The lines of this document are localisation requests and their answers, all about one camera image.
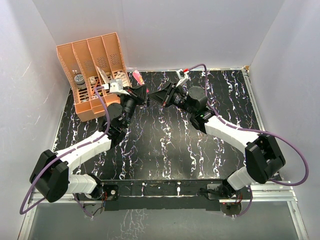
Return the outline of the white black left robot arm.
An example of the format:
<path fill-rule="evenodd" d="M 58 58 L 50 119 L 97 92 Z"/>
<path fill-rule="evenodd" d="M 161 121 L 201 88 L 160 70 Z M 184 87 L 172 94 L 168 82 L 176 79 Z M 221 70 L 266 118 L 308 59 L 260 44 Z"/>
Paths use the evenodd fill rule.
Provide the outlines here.
<path fill-rule="evenodd" d="M 106 106 L 107 115 L 101 127 L 84 140 L 57 152 L 41 153 L 30 176 L 30 183 L 50 203 L 65 194 L 85 194 L 97 200 L 103 195 L 102 181 L 92 175 L 77 175 L 73 171 L 94 156 L 116 147 L 126 136 L 136 106 L 149 104 L 148 90 L 143 85 L 121 88 L 116 80 L 105 89 L 120 97 L 119 103 Z"/>

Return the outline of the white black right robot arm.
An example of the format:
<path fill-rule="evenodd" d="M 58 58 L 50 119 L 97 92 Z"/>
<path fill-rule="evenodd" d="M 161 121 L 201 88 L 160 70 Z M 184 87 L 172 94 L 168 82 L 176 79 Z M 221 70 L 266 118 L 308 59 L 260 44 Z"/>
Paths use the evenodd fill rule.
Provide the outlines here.
<path fill-rule="evenodd" d="M 286 160 L 274 136 L 240 130 L 210 110 L 207 99 L 201 87 L 194 86 L 184 92 L 178 86 L 173 88 L 169 102 L 191 115 L 189 120 L 196 130 L 217 137 L 244 154 L 245 166 L 231 173 L 214 190 L 222 198 L 233 199 L 246 186 L 266 183 Z"/>

